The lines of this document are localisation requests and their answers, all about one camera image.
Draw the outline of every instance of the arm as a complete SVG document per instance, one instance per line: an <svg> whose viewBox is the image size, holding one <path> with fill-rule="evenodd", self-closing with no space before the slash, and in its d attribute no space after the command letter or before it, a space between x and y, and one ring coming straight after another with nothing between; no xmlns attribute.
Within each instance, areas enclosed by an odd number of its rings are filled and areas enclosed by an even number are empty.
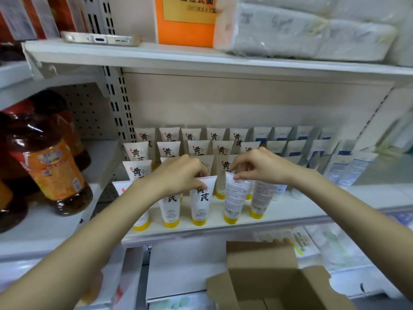
<svg viewBox="0 0 413 310"><path fill-rule="evenodd" d="M283 159L265 148L238 156L234 179L288 184L323 209L384 275L413 301L413 233L354 197L315 170Z"/></svg>
<svg viewBox="0 0 413 310"><path fill-rule="evenodd" d="M154 173L134 181L109 207L0 294L0 308L73 309L143 213L163 197L204 187L194 179L199 173L207 175L206 167L184 155L168 159Z"/></svg>

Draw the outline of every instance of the yellow cap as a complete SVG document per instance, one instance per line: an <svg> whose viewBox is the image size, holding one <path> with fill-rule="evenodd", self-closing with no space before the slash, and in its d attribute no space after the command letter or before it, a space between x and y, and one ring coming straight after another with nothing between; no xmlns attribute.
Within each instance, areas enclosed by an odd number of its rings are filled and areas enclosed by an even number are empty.
<svg viewBox="0 0 413 310"><path fill-rule="evenodd" d="M175 222L172 222L172 223L167 223L167 222L163 222L164 224L165 224L165 226L166 226L166 228L168 228L168 229L173 229L174 227L177 227L178 226L178 224L179 224L179 219L177 219Z"/></svg>
<svg viewBox="0 0 413 310"><path fill-rule="evenodd" d="M134 229L135 231L144 231L145 229L148 228L148 226L149 226L149 220L147 220L146 223L143 224L143 225L141 225L141 226L135 226L135 225L133 225L133 229Z"/></svg>
<svg viewBox="0 0 413 310"><path fill-rule="evenodd" d="M196 219L192 219L192 223L193 223L195 226L205 225L206 222L207 222L207 220L197 221Z"/></svg>
<svg viewBox="0 0 413 310"><path fill-rule="evenodd" d="M252 211L252 208L250 208L250 215L253 219L262 219L262 217L264 216L264 214L256 214Z"/></svg>
<svg viewBox="0 0 413 310"><path fill-rule="evenodd" d="M225 222L227 222L228 224L235 224L236 222L238 222L238 219L229 219L226 217L226 215L224 214L224 220Z"/></svg>
<svg viewBox="0 0 413 310"><path fill-rule="evenodd" d="M216 193L216 197L218 198L218 199L220 199L220 200L224 200L225 199L225 195L222 195L222 194L220 194L220 193Z"/></svg>

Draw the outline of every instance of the orange box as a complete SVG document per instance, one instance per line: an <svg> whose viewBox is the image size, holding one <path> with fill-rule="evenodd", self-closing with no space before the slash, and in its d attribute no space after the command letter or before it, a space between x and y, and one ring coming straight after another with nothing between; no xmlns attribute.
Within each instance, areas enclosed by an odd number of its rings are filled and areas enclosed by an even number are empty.
<svg viewBox="0 0 413 310"><path fill-rule="evenodd" d="M81 0L48 0L59 31L87 33Z"/></svg>
<svg viewBox="0 0 413 310"><path fill-rule="evenodd" d="M47 0L1 0L0 16L1 42L59 37Z"/></svg>
<svg viewBox="0 0 413 310"><path fill-rule="evenodd" d="M212 48L215 2L216 0L155 0L158 43Z"/></svg>

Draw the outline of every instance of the person's right arm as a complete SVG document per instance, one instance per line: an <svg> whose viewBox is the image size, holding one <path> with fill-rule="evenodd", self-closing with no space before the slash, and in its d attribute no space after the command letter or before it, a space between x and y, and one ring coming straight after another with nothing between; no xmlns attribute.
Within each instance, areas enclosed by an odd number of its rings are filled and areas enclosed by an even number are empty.
<svg viewBox="0 0 413 310"><path fill-rule="evenodd" d="M413 232L328 181L315 170L295 165L261 147L235 158L243 172L234 179L287 184L323 209L380 271L413 301Z"/></svg>

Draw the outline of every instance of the brown cardboard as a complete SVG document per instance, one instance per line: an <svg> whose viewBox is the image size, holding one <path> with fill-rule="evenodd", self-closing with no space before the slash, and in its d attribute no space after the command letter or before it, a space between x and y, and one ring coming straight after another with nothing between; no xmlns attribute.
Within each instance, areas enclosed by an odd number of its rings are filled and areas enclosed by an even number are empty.
<svg viewBox="0 0 413 310"><path fill-rule="evenodd" d="M322 266L298 269L290 244L227 242L228 271L206 280L220 310L355 310Z"/></svg>

